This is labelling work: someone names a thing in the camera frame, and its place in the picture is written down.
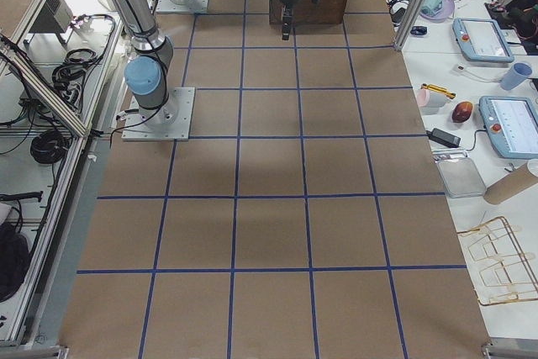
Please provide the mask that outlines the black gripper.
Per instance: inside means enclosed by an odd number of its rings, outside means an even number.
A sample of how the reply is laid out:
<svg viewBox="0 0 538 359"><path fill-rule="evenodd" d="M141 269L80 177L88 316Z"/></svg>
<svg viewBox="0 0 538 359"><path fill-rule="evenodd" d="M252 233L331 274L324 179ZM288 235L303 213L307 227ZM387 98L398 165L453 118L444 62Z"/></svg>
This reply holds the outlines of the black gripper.
<svg viewBox="0 0 538 359"><path fill-rule="evenodd" d="M282 8L282 40L288 41L293 28L293 8L299 0L278 0Z"/></svg>

